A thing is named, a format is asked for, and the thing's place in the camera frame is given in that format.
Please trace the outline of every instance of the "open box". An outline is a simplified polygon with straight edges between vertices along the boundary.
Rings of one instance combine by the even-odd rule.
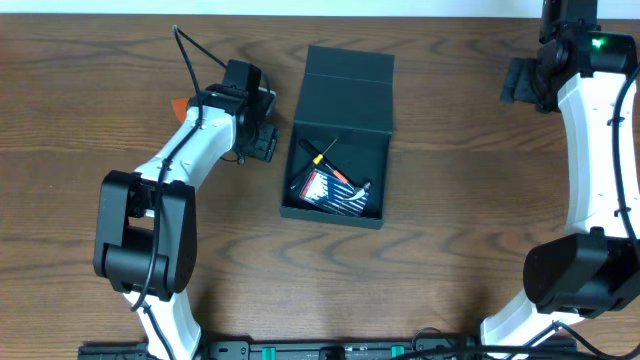
[[[282,217],[380,229],[393,132],[393,55],[309,46],[284,177]],[[307,139],[356,186],[371,182],[360,217],[330,214],[300,199],[289,182],[312,161]]]

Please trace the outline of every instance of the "wooden tabletop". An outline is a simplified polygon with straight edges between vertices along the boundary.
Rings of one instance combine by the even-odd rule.
[[[527,252],[563,235],[562,118],[499,101],[510,59],[539,46],[537,20],[0,16],[0,359],[143,340],[92,257],[102,179],[150,159],[179,126],[171,100],[192,95],[173,24],[222,59],[256,63],[279,96],[273,162],[219,162],[197,194],[188,291],[204,329],[256,340],[476,333],[522,287]],[[639,21],[602,24],[640,39]],[[280,218],[310,44],[395,55],[380,231]],[[221,81],[189,51],[203,86]],[[576,328],[622,353],[640,340],[639,319],[636,301]]]

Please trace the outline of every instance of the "orange object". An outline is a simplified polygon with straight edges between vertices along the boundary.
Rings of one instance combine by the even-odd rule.
[[[178,121],[180,121],[180,124],[183,124],[184,120],[187,118],[189,98],[173,99],[171,101],[171,105],[173,106],[173,112],[176,114]]]

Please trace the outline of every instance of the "yellow and black screwdriver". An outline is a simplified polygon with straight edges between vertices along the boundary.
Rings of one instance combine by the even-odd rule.
[[[311,145],[311,143],[309,141],[300,140],[300,146],[302,146],[305,150],[309,151],[310,153],[313,154],[315,152],[318,155],[304,169],[302,169],[302,171],[300,171],[298,173],[298,175],[296,175],[293,178],[293,181],[291,181],[291,185],[289,185],[289,190],[293,191],[293,190],[297,189],[300,185],[302,185],[302,183],[307,178],[307,175],[309,175],[311,170],[313,170],[320,163],[323,163],[324,154],[326,154],[327,151],[329,151],[329,149],[331,149],[331,147],[333,146],[333,144],[336,143],[336,141],[338,141],[338,138],[335,138],[333,140],[333,142],[327,147],[327,149],[325,151],[323,151],[321,154],[319,154],[319,151],[317,151],[317,149],[313,145]]]

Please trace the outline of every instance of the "green led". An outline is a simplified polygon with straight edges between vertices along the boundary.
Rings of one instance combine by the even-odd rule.
[[[602,45],[604,45],[604,40],[602,40],[602,39],[592,39],[591,40],[591,45],[593,45],[594,47],[600,49],[600,47]]]

